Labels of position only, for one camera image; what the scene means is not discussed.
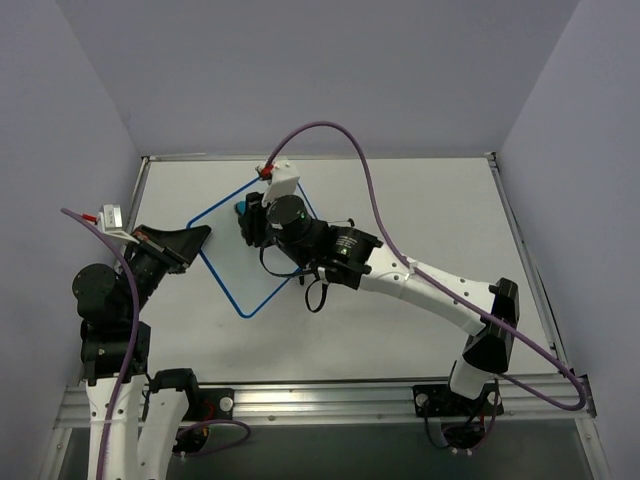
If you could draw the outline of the blue whiteboard eraser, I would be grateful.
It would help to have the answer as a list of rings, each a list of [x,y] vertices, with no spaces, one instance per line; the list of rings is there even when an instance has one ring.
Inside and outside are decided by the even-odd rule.
[[[246,212],[246,202],[245,201],[240,201],[240,202],[236,203],[235,206],[234,206],[234,211],[236,212],[236,215],[238,217],[242,217]]]

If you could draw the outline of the blue framed whiteboard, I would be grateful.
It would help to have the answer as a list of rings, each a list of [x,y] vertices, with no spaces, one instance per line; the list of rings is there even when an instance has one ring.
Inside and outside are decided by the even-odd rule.
[[[246,244],[241,235],[235,206],[247,194],[262,193],[266,184],[253,179],[216,201],[187,226],[211,228],[211,234],[200,250],[207,268],[220,285],[235,311],[242,318],[256,315],[287,283],[285,275],[299,270],[296,264],[276,247],[264,252],[265,265],[259,261],[259,250]]]

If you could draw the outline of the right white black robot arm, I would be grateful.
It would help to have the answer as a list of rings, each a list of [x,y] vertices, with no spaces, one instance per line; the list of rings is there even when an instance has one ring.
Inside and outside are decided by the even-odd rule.
[[[463,352],[454,362],[444,400],[455,412],[475,406],[490,377],[507,371],[512,335],[490,321],[496,316],[511,327],[519,320],[516,283],[466,280],[421,262],[402,260],[376,236],[354,225],[331,225],[314,218],[303,199],[285,195],[268,206],[251,192],[236,203],[246,244],[265,251],[277,248],[296,266],[286,278],[310,276],[326,294],[341,285],[387,295],[434,313],[467,335]]]

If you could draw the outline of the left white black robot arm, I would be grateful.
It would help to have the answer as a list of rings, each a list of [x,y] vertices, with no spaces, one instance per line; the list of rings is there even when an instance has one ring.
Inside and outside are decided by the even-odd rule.
[[[202,395],[189,368],[148,375],[151,328],[140,311],[168,274],[182,274],[212,230],[137,227],[121,269],[97,263],[74,278],[82,380],[89,400],[90,479],[163,479],[180,423]]]

